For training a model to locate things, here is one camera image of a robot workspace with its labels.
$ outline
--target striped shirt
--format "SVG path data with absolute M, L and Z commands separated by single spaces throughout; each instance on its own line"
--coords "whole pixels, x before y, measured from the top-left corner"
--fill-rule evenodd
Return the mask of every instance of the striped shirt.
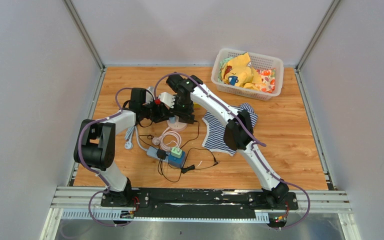
M 234 108 L 238 109 L 239 111 L 244 109 L 247 110 L 251 117 L 252 127 L 255 127 L 258 116 L 254 113 L 254 108 L 249 103 L 242 103 L 239 107 L 234 106 Z M 223 140 L 225 127 L 223 127 L 221 122 L 219 122 L 219 120 L 208 111 L 205 113 L 202 121 L 206 124 L 206 136 L 202 142 L 202 146 L 211 152 L 226 153 L 230 156 L 233 156 L 236 151 L 230 149 Z

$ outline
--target blue power adapter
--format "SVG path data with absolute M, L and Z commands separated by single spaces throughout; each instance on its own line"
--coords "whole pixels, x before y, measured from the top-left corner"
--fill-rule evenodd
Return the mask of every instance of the blue power adapter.
M 186 160 L 186 152 L 183 150 L 181 151 L 180 157 L 175 157 L 171 153 L 168 155 L 168 164 L 174 167 L 177 167 L 179 169 L 183 167 L 183 164 L 185 164 L 185 160 Z

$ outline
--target wooden table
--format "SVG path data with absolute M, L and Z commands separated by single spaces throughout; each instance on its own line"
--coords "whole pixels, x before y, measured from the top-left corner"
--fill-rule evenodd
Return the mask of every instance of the wooden table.
M 160 77 L 167 73 L 179 72 L 199 77 L 217 96 L 231 106 L 249 103 L 258 114 L 254 128 L 257 139 L 267 144 L 260 147 L 271 167 L 286 181 L 295 183 L 306 190 L 327 190 L 325 175 L 316 150 L 314 138 L 308 122 L 301 93 L 295 78 L 293 68 L 284 71 L 281 94 L 269 101 L 261 101 L 233 95 L 217 90 L 211 82 L 211 67 L 109 67 L 102 84 L 102 89 L 96 105 L 93 119 L 107 117 L 115 113 L 118 108 L 115 102 L 115 93 L 123 87 L 147 88 L 154 86 Z M 165 80 L 158 86 L 157 94 L 172 93 L 165 84 Z M 119 101 L 130 99 L 130 91 L 125 90 L 119 94 Z M 200 121 L 199 137 L 189 142 L 184 148 L 202 148 L 202 142 L 207 132 L 207 126 L 202 122 L 206 110 L 202 107 L 195 109 L 195 119 Z M 150 122 L 145 119 L 143 126 Z M 139 134 L 160 136 L 167 128 L 165 122 L 152 124 L 150 127 L 138 127 Z M 198 134 L 198 125 L 189 125 L 180 132 L 183 142 L 193 139 Z M 220 164 L 204 169 L 193 170 L 182 174 L 180 181 L 172 183 L 167 181 L 157 171 L 158 161 L 150 158 L 138 147 L 136 136 L 133 136 L 133 149 L 124 147 L 125 132 L 117 135 L 115 149 L 115 163 L 121 172 L 130 180 L 133 187 L 161 187 L 161 188 L 207 188 L 207 189 L 260 189 L 260 183 L 246 160 L 240 155 L 233 157 L 226 153 L 215 152 L 214 155 Z M 211 166 L 213 158 L 208 151 L 191 150 L 185 166 L 200 162 L 201 168 Z M 163 172 L 170 180 L 177 180 L 179 169 L 170 168 L 163 164 Z M 79 166 L 75 186 L 103 186 L 102 181 Z

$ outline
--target white wall panel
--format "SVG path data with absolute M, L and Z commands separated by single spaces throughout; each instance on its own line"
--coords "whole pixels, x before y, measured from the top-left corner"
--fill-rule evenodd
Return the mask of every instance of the white wall panel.
M 384 239 L 384 1 L 342 1 L 302 73 L 362 239 Z
M 105 64 L 213 64 L 221 48 L 297 64 L 331 0 L 74 0 Z
M 63 1 L 0 0 L 0 239 L 38 239 L 99 69 Z

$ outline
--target white plastic basket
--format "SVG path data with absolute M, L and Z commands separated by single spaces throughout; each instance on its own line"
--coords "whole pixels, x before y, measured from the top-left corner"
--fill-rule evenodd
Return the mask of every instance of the white plastic basket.
M 243 87 L 233 86 L 219 82 L 219 73 L 220 73 L 220 61 L 228 57 L 236 57 L 238 55 L 244 54 L 246 51 L 239 51 L 229 48 L 223 48 L 218 52 L 217 58 L 215 59 L 214 67 L 212 68 L 211 81 L 217 86 L 217 90 L 236 94 L 248 98 L 259 99 L 267 101 L 272 97 L 276 97 L 281 94 L 282 85 L 284 81 L 284 62 L 277 57 L 266 56 L 263 54 L 248 52 L 249 57 L 251 58 L 251 64 L 255 69 L 266 70 L 266 69 L 276 69 L 275 75 L 275 89 L 273 93 L 257 91 L 252 89 L 247 89 Z

